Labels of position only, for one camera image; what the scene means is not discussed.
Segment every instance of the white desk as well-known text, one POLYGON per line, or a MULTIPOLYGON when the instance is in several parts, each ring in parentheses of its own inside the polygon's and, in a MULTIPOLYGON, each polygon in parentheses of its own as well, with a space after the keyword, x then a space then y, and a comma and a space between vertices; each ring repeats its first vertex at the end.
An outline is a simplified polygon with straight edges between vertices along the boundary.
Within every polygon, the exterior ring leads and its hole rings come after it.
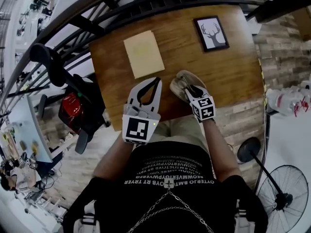
POLYGON ((52 162, 51 152, 44 140, 40 130, 33 104, 28 96, 24 96, 13 108, 9 115, 11 124, 15 130, 15 141, 18 153, 21 155, 23 150, 19 144, 23 141, 26 145, 28 158, 32 155, 31 145, 33 142, 38 144, 38 153, 36 159, 42 162, 52 162))

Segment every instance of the wrist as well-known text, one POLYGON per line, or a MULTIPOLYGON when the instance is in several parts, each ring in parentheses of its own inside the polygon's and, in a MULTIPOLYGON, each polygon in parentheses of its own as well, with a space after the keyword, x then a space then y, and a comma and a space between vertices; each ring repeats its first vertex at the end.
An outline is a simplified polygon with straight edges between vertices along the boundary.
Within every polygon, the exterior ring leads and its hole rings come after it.
POLYGON ((216 122, 214 119, 207 119, 202 121, 203 127, 208 127, 209 125, 216 125, 216 122))

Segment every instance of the chain necklace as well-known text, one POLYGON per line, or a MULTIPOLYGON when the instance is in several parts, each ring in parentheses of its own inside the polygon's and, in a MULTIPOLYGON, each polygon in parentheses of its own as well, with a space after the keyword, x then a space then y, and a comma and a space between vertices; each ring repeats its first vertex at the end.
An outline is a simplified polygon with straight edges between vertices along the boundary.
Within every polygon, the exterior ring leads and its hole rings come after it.
POLYGON ((179 209, 179 210, 184 210, 184 211, 189 211, 189 212, 191 212, 197 219, 200 220, 200 222, 201 222, 203 225, 205 225, 205 227, 206 227, 206 229, 207 229, 207 231, 208 231, 209 233, 214 233, 214 231, 205 223, 204 219, 203 219, 199 214, 197 214, 197 213, 196 213, 194 210, 192 210, 185 202, 183 202, 178 196, 174 195, 174 194, 171 192, 170 187, 168 187, 167 193, 164 194, 164 195, 162 195, 162 197, 160 197, 160 199, 159 199, 157 202, 155 202, 155 204, 154 204, 153 206, 150 207, 150 209, 142 216, 142 218, 141 218, 141 219, 134 225, 134 227, 132 227, 127 233, 133 232, 134 229, 135 229, 139 224, 143 223, 144 221, 146 221, 147 219, 151 218, 152 216, 154 216, 154 215, 156 215, 156 214, 158 214, 158 213, 160 213, 160 212, 168 211, 168 210, 171 210, 171 209, 179 209), (185 208, 184 208, 184 207, 177 207, 177 206, 172 207, 172 206, 171 206, 171 207, 167 207, 167 208, 161 209, 161 210, 159 210, 159 211, 156 211, 156 212, 154 212, 154 213, 152 213, 152 214, 149 214, 149 213, 155 208, 155 206, 156 206, 157 204, 159 204, 160 201, 161 201, 162 199, 164 199, 168 194, 172 195, 176 200, 178 200, 179 202, 181 202, 181 203, 185 206, 185 208))

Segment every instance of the person's arm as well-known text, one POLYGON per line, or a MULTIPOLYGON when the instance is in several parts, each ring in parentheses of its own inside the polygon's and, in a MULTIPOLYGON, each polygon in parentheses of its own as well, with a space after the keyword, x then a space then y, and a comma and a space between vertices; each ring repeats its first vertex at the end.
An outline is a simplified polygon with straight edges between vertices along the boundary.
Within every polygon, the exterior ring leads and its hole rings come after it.
POLYGON ((121 133, 107 154, 97 164, 93 176, 111 181, 118 179, 126 167, 132 150, 133 144, 124 142, 121 133))
POLYGON ((241 176, 237 160, 213 120, 204 120, 203 127, 216 178, 223 182, 232 175, 241 176))

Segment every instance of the black fan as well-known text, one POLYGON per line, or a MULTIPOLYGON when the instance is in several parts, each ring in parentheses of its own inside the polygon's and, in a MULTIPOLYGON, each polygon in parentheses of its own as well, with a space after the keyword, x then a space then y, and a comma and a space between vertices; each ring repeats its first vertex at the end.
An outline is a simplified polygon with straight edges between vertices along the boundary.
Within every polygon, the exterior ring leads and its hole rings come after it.
POLYGON ((256 157, 259 150, 257 138, 247 139, 240 146, 238 159, 242 163, 255 159, 267 175, 258 193, 269 217, 267 233, 286 233, 296 225, 306 209, 308 182, 305 175, 291 165, 279 166, 269 173, 256 157))

